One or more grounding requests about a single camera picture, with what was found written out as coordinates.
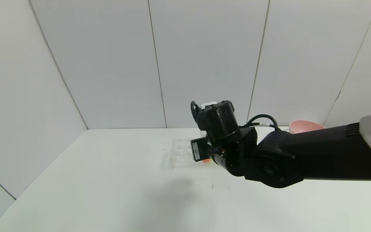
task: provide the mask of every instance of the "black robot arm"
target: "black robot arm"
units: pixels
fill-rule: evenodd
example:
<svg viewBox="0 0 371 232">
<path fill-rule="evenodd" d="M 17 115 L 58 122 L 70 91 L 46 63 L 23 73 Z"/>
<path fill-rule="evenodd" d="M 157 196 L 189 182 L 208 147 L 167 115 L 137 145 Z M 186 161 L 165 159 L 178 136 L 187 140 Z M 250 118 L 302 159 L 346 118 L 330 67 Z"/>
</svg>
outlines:
<svg viewBox="0 0 371 232">
<path fill-rule="evenodd" d="M 212 159 L 235 176 L 284 188 L 303 179 L 371 180 L 371 147 L 359 123 L 291 134 L 274 118 L 258 115 L 239 126 L 230 101 L 206 106 L 192 101 L 193 118 L 204 138 L 191 141 L 195 161 Z M 274 131 L 257 144 L 253 121 L 269 118 Z"/>
</svg>

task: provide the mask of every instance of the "label sticker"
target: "label sticker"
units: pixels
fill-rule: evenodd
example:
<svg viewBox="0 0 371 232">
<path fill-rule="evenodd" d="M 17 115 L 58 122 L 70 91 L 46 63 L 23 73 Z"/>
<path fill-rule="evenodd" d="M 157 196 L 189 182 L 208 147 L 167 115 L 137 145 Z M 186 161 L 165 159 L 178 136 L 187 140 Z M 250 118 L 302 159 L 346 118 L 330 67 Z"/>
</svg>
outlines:
<svg viewBox="0 0 371 232">
<path fill-rule="evenodd" d="M 198 151 L 197 142 L 193 142 L 193 151 L 195 160 L 200 160 L 200 153 Z"/>
</svg>

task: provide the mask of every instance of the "pink bowl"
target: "pink bowl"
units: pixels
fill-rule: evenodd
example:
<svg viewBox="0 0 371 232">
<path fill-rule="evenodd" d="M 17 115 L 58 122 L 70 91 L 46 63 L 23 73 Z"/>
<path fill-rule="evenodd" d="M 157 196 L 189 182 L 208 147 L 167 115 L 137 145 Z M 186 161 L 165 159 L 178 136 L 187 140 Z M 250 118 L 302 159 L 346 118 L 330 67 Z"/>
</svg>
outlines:
<svg viewBox="0 0 371 232">
<path fill-rule="evenodd" d="M 307 120 L 295 120 L 289 124 L 290 133 L 297 134 L 308 131 L 326 129 L 324 126 Z"/>
</svg>

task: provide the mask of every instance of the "table surface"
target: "table surface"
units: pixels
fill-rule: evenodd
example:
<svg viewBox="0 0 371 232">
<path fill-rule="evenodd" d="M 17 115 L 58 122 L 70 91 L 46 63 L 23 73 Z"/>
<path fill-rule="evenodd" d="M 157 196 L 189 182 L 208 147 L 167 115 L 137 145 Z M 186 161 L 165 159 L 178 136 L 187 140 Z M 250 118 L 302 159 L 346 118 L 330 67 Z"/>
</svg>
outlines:
<svg viewBox="0 0 371 232">
<path fill-rule="evenodd" d="M 257 131 L 262 139 L 271 128 Z M 371 231 L 371 182 L 276 189 L 215 164 L 163 165 L 174 140 L 199 136 L 194 128 L 88 130 L 4 213 L 0 232 Z"/>
</svg>

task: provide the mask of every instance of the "black cable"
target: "black cable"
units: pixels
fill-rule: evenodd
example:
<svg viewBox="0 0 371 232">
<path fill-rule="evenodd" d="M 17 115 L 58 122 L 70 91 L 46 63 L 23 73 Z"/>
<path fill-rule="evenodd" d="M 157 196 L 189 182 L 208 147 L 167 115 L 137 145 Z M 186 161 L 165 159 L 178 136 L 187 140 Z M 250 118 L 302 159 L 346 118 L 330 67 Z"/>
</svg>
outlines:
<svg viewBox="0 0 371 232">
<path fill-rule="evenodd" d="M 200 111 L 200 107 L 198 107 L 197 103 L 195 101 L 192 101 L 190 104 L 191 108 L 191 114 L 193 115 L 194 121 L 197 118 L 197 113 Z"/>
<path fill-rule="evenodd" d="M 276 121 L 272 116 L 270 116 L 270 115 L 268 115 L 268 114 L 259 114 L 259 115 L 254 116 L 253 118 L 251 118 L 251 119 L 247 122 L 246 125 L 244 125 L 244 127 L 250 127 L 250 126 L 252 126 L 253 121 L 256 120 L 256 119 L 259 119 L 259 118 L 267 118 L 267 119 L 270 119 L 270 120 L 273 122 L 273 126 L 272 126 L 272 127 L 274 127 L 274 130 L 277 130 L 277 131 L 280 130 L 279 126 L 277 125 L 277 121 Z"/>
</svg>

